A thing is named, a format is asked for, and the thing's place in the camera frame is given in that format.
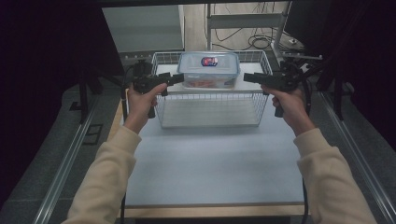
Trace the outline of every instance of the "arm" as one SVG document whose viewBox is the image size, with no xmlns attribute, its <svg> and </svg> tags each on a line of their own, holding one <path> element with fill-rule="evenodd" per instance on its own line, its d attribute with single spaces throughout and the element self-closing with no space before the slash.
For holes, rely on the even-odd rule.
<svg viewBox="0 0 396 224">
<path fill-rule="evenodd" d="M 376 223 L 347 161 L 305 113 L 301 91 L 262 89 L 275 96 L 274 106 L 282 105 L 283 118 L 297 136 L 294 143 L 301 155 L 298 166 L 314 223 Z"/>
<path fill-rule="evenodd" d="M 134 169 L 138 134 L 148 121 L 149 108 L 156 105 L 155 96 L 165 88 L 162 84 L 144 95 L 130 88 L 129 115 L 114 137 L 99 147 L 64 224 L 114 223 Z"/>
</svg>

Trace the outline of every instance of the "red and blue sticker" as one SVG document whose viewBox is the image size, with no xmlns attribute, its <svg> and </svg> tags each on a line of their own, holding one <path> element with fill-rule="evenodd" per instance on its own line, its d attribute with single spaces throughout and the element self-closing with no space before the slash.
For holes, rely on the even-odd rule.
<svg viewBox="0 0 396 224">
<path fill-rule="evenodd" d="M 218 65 L 218 59 L 215 57 L 204 57 L 201 60 L 201 65 L 204 67 L 211 67 Z"/>
</svg>

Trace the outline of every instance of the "container lid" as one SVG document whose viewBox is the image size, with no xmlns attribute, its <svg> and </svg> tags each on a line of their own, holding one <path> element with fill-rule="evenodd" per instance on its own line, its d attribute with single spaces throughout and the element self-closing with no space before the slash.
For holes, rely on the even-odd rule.
<svg viewBox="0 0 396 224">
<path fill-rule="evenodd" d="M 238 55 L 232 52 L 191 51 L 180 54 L 178 73 L 184 74 L 239 74 Z"/>
</svg>

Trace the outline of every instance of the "sleeve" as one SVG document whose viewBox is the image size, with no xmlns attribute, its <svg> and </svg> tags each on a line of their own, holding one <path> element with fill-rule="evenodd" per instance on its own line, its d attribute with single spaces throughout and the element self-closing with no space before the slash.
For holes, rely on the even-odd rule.
<svg viewBox="0 0 396 224">
<path fill-rule="evenodd" d="M 319 129 L 300 134 L 294 143 L 314 223 L 376 223 L 347 161 Z"/>
<path fill-rule="evenodd" d="M 115 222 L 140 141 L 136 133 L 120 126 L 114 137 L 99 147 L 64 224 Z"/>
</svg>

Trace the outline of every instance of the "wire basket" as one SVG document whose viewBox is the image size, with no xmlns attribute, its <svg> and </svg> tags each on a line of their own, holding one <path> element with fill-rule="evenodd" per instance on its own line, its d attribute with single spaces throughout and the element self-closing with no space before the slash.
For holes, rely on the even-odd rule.
<svg viewBox="0 0 396 224">
<path fill-rule="evenodd" d="M 233 51 L 241 73 L 231 90 L 192 90 L 181 83 L 168 87 L 167 96 L 157 96 L 156 112 L 163 128 L 259 126 L 267 95 L 260 85 L 243 81 L 246 72 L 272 74 L 264 51 Z M 153 74 L 177 72 L 182 52 L 157 52 Z"/>
</svg>

